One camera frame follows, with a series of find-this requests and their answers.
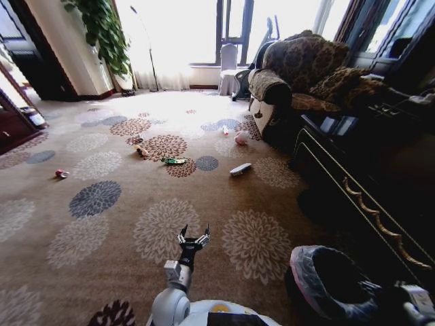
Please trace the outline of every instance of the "patterned carpet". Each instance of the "patterned carpet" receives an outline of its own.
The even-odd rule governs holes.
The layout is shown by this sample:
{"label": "patterned carpet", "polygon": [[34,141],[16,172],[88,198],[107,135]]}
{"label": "patterned carpet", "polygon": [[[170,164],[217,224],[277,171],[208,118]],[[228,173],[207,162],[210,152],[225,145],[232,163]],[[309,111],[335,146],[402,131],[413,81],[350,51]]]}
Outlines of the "patterned carpet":
{"label": "patterned carpet", "polygon": [[[0,157],[0,325],[144,325],[186,223],[188,236],[211,230],[191,301],[228,300],[301,323],[283,281],[291,250],[337,247],[340,236],[301,213],[306,185],[260,140],[247,103],[212,95],[37,104],[50,127]],[[236,130],[251,132],[247,146],[234,142]],[[138,133],[146,159],[132,146]],[[188,161],[160,162],[173,156]],[[250,171],[230,176],[246,162]],[[68,179],[54,177],[59,168]]]}

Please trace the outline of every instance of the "sheer curtain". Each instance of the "sheer curtain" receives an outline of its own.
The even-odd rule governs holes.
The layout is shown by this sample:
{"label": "sheer curtain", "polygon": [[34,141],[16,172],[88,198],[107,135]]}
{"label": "sheer curtain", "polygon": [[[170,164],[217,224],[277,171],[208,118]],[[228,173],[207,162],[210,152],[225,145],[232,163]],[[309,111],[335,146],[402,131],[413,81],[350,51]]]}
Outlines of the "sheer curtain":
{"label": "sheer curtain", "polygon": [[116,6],[130,41],[128,53],[138,87],[156,89],[151,46],[158,87],[163,90],[188,89],[190,68],[184,40],[189,37],[189,24],[183,15],[186,11],[183,1],[116,0]]}

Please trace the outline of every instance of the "patterned sofa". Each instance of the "patterned sofa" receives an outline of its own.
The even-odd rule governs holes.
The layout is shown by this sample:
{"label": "patterned sofa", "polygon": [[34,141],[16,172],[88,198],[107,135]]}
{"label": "patterned sofa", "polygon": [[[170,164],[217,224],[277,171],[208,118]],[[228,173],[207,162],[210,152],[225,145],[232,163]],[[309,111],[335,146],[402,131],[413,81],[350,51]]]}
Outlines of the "patterned sofa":
{"label": "patterned sofa", "polygon": [[306,111],[356,110],[386,89],[370,71],[344,67],[349,48],[303,31],[271,45],[261,69],[249,76],[251,103],[262,138],[288,142],[296,115]]}

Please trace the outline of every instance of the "throw pillow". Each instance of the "throw pillow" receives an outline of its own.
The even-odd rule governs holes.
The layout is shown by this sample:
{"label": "throw pillow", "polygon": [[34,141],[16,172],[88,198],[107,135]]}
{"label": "throw pillow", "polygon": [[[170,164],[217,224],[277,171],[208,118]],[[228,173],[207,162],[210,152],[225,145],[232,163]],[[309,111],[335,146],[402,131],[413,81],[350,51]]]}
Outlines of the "throw pillow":
{"label": "throw pillow", "polygon": [[341,98],[348,92],[363,75],[368,75],[368,69],[339,67],[323,78],[310,89],[310,93],[322,100],[341,104]]}

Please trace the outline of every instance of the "sofa armrest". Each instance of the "sofa armrest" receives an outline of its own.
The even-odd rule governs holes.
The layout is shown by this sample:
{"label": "sofa armrest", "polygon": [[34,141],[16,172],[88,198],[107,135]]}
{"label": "sofa armrest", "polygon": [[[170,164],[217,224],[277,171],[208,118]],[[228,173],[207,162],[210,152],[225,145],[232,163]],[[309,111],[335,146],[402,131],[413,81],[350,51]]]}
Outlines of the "sofa armrest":
{"label": "sofa armrest", "polygon": [[292,104],[292,89],[270,69],[258,69],[249,82],[249,91],[259,101],[270,105]]}

